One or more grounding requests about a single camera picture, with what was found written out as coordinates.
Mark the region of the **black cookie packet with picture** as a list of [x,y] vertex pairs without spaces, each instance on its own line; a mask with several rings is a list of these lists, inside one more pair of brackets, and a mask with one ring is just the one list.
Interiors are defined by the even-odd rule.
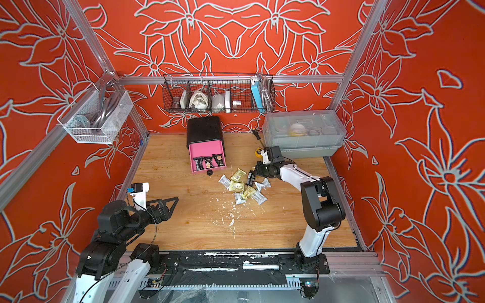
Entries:
[[204,157],[203,158],[205,169],[211,169],[213,167],[212,160],[213,160],[213,157]]

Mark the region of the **pink top drawer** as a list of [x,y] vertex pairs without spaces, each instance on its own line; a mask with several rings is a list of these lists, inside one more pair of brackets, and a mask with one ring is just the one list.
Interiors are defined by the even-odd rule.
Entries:
[[[191,166],[191,173],[192,174],[202,174],[207,173],[208,175],[212,175],[216,170],[222,170],[227,167],[226,164],[226,154],[224,150],[224,144],[221,141],[207,141],[203,143],[195,143],[189,146],[189,160]],[[193,158],[195,157],[212,157],[213,154],[222,154],[225,166],[218,167],[215,160],[213,159],[213,167],[211,169],[203,169],[196,171],[195,170],[195,163]]]

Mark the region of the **black pink drawer cabinet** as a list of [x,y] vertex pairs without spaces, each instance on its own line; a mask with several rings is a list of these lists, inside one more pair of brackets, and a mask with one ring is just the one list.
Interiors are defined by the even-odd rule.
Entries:
[[195,143],[221,141],[224,144],[220,117],[207,116],[189,119],[186,131],[186,147]]

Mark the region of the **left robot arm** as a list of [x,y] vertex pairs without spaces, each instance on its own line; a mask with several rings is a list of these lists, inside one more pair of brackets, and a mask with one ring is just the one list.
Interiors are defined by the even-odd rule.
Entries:
[[146,227],[172,217],[178,201],[177,197],[156,199],[145,207],[139,204],[132,207],[122,200],[108,203],[98,216],[99,228],[91,243],[81,253],[74,302],[103,302],[119,270],[125,273],[110,302],[131,302],[149,274],[160,274],[162,286],[169,285],[178,272],[180,257],[161,255],[154,243],[138,244],[126,264],[119,262],[128,245],[138,239]]

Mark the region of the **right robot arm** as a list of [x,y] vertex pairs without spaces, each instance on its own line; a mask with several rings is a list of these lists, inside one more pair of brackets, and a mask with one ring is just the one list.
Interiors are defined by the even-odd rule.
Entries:
[[331,177],[318,177],[304,171],[293,160],[282,156],[278,146],[265,147],[256,155],[261,158],[255,165],[256,175],[278,178],[301,193],[307,227],[296,245],[294,262],[301,272],[317,272],[323,265],[321,254],[324,243],[346,218],[335,181]]

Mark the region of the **green cookie packet small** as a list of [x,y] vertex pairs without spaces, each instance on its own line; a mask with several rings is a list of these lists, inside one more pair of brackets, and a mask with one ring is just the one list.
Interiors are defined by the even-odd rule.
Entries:
[[244,200],[247,200],[251,198],[256,192],[257,190],[255,188],[253,188],[252,186],[247,186],[245,191],[242,193],[242,198]]

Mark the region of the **white cookie packet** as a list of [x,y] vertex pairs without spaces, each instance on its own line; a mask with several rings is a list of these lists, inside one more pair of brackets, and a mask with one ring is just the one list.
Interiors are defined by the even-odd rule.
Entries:
[[234,193],[236,205],[241,205],[243,203],[246,203],[246,198],[242,193]]
[[219,179],[219,183],[221,183],[227,190],[230,189],[231,180],[229,178],[227,178],[224,174]]
[[264,189],[271,188],[271,184],[267,178],[262,180],[262,182],[255,181],[256,190],[261,192]]
[[265,197],[263,194],[261,194],[259,191],[257,191],[257,192],[255,192],[255,193],[253,193],[253,194],[251,195],[251,197],[252,197],[252,198],[253,198],[253,199],[254,199],[254,200],[255,200],[255,201],[256,201],[256,202],[257,202],[259,205],[263,204],[263,203],[264,203],[264,202],[266,202],[266,200],[267,200],[267,198],[266,198],[266,197]]

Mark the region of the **green cookie packet large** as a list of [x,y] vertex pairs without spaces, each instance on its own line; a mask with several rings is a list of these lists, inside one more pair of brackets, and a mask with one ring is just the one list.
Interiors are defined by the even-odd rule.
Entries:
[[245,184],[242,182],[236,182],[231,180],[229,185],[229,191],[234,193],[243,193],[245,191]]

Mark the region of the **white cookie packet lower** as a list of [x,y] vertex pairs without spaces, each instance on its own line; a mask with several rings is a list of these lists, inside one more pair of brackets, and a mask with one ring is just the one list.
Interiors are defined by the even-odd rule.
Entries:
[[252,198],[253,198],[253,199],[254,199],[254,200],[255,200],[255,201],[256,201],[256,202],[257,202],[259,205],[263,204],[263,203],[264,203],[264,202],[266,202],[266,200],[267,200],[267,198],[266,198],[266,197],[265,197],[263,194],[261,194],[259,191],[257,191],[257,192],[255,192],[255,193],[253,193],[253,194],[251,195],[251,197],[252,197]]

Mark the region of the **yellow tape measure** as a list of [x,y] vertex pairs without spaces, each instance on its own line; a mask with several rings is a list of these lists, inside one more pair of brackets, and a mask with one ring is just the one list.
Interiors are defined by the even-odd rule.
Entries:
[[264,149],[263,148],[257,148],[255,150],[255,155],[258,157],[258,158],[263,158],[263,153],[264,153]]

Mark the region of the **white cookie packet centre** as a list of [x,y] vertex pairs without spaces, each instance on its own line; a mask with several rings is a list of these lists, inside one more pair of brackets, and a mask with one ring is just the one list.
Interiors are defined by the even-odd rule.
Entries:
[[242,193],[234,193],[236,205],[241,205],[243,203],[246,203],[246,198]]

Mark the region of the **blue box in basket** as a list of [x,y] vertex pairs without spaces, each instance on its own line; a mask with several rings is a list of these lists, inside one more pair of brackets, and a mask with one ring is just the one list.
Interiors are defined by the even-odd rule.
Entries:
[[255,101],[255,108],[258,109],[259,112],[264,111],[264,106],[261,98],[261,90],[260,90],[260,77],[254,75],[251,77],[251,92],[253,94],[253,98]]

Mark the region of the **black handled screwdriver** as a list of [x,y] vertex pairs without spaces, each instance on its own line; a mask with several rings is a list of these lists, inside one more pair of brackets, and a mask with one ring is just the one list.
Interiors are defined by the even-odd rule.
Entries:
[[264,147],[265,147],[265,145],[264,145],[264,143],[263,143],[263,141],[262,141],[262,139],[261,139],[261,136],[259,135],[258,130],[253,129],[253,130],[251,130],[251,132],[252,132],[252,134],[255,136],[255,138],[256,138],[256,139],[259,141],[260,145],[261,145],[261,146],[264,148]]

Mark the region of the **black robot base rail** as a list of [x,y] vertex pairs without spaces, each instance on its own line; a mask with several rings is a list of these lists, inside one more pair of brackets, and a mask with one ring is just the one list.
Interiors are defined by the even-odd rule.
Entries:
[[292,249],[161,251],[147,289],[192,287],[289,287],[318,281],[330,272],[327,257],[306,258]]

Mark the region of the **clear plastic wall bin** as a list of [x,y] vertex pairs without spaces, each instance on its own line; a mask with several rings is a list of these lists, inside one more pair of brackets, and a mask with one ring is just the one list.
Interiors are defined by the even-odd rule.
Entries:
[[77,143],[109,145],[115,141],[132,109],[128,91],[90,85],[57,120]]

